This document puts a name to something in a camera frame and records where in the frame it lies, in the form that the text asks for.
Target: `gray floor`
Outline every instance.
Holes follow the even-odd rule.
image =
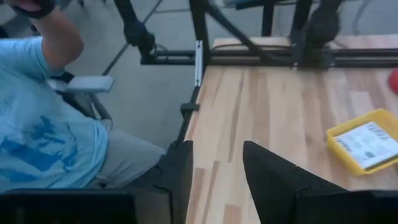
[[[157,42],[169,49],[193,49],[195,42],[189,12],[165,12],[188,9],[188,0],[163,0],[147,22]],[[143,19],[157,0],[134,0],[138,16]],[[347,2],[341,12],[342,34],[352,34],[351,23],[361,1]],[[398,33],[396,0],[375,0],[364,12],[359,23],[362,34]],[[293,7],[278,7],[275,12],[273,35],[289,33]],[[260,8],[223,13],[247,35],[259,36]],[[73,1],[66,15],[80,29],[86,48],[83,55],[68,67],[77,75],[100,75],[124,45],[123,25],[113,1],[104,5],[99,0],[86,0],[86,9]],[[208,19],[211,42],[217,37],[229,37],[217,23]],[[193,67],[141,66],[137,49],[128,47],[109,75],[116,79],[113,90],[100,95],[116,126],[139,138],[167,147],[177,137],[182,117],[181,103],[187,102],[193,89]]]

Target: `gray pants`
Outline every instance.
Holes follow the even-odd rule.
[[[109,128],[104,164],[89,187],[122,187],[152,168],[166,151],[120,129]]]

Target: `person's arm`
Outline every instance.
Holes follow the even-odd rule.
[[[6,2],[29,12],[41,10],[40,4],[34,0],[6,0]],[[60,70],[74,61],[83,51],[83,41],[79,31],[58,7],[40,19],[30,20],[42,34],[42,52],[52,70]]]

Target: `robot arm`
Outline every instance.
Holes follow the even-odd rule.
[[[155,36],[148,32],[145,24],[138,20],[130,0],[114,0],[124,23],[127,43],[138,47],[141,57],[148,57],[155,46]]]
[[[298,0],[290,39],[294,64],[298,66],[321,65],[329,67],[334,59],[328,52],[327,43],[340,31],[338,8],[343,0],[321,0],[319,7],[308,15],[312,0]]]

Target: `butcher block tabletop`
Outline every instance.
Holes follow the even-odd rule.
[[[398,48],[398,35],[338,37],[351,49]],[[253,38],[285,44],[281,37]],[[237,43],[218,39],[215,45]],[[326,148],[326,130],[384,108],[398,115],[391,69],[295,71],[277,67],[209,66],[188,127],[194,171],[187,223],[260,223],[246,182],[243,142],[262,147],[348,190],[398,189],[397,166],[353,176]]]

